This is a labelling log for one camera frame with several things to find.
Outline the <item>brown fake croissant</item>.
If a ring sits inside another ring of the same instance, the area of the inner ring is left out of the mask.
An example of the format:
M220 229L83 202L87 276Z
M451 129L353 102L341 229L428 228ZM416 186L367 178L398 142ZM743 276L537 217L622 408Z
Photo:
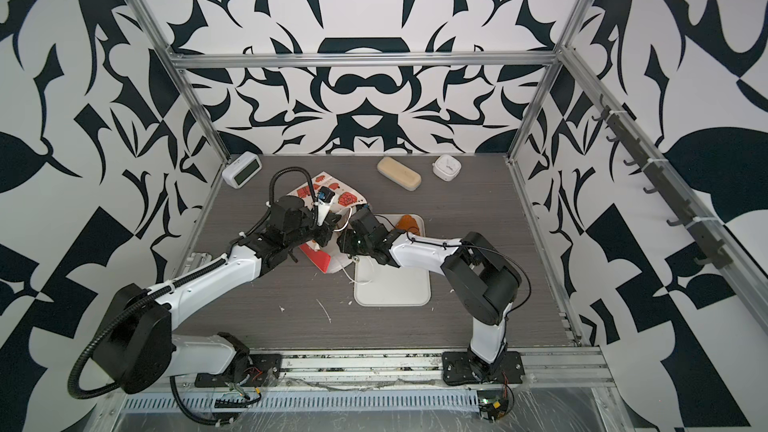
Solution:
M420 236L421 229L418 221L409 214L404 214L397 223L397 228L410 234Z

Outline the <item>white red paper bag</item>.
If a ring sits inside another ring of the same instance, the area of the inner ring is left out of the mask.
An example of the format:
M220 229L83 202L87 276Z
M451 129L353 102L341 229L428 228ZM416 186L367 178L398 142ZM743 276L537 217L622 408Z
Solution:
M326 171L312 178L315 194L322 186L336 192L332 204L319 203L319 217L323 220L323 226L330 227L330 238L326 245L321 245L317 240L309 240L300 246L300 250L321 272L327 274L340 272L352 264L352 260L339 250L337 239L339 233L349 224L351 215L367 205L368 201L360 192Z

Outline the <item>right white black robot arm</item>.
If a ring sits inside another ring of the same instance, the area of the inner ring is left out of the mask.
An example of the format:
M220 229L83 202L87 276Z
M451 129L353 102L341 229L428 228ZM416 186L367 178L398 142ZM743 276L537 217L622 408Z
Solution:
M388 228L369 209L356 212L337 240L349 256L366 256L391 267L418 268L446 278L471 315L468 347L472 374L483 380L501 367L507 350L507 321L523 271L480 233L436 239Z

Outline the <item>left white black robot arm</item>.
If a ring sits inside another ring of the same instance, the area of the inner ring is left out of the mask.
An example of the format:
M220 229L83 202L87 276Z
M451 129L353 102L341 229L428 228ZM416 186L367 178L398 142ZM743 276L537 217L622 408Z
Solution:
M331 210L334 201L328 188L310 202L283 196L220 257L149 288L120 289L73 367L70 394L92 398L117 388L133 394L161 378L189 374L247 381L250 352L239 339L224 332L197 337L176 331L229 291L275 269L295 248L310 241L326 245L340 220Z

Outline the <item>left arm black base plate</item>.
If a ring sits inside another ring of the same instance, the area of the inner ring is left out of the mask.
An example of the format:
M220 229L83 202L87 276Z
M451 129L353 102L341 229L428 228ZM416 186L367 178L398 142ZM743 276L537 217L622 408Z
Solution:
M194 386L216 388L237 384L241 387L260 387L278 379L281 375L283 356L278 353L257 353L248 357L237 355L221 374L200 373Z

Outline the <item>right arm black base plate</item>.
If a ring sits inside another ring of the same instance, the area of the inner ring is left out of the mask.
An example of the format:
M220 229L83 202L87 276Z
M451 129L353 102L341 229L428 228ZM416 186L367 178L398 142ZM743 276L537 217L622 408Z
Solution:
M525 369L519 352L505 351L491 364L470 351L443 352L442 380L448 386L484 383L522 384Z

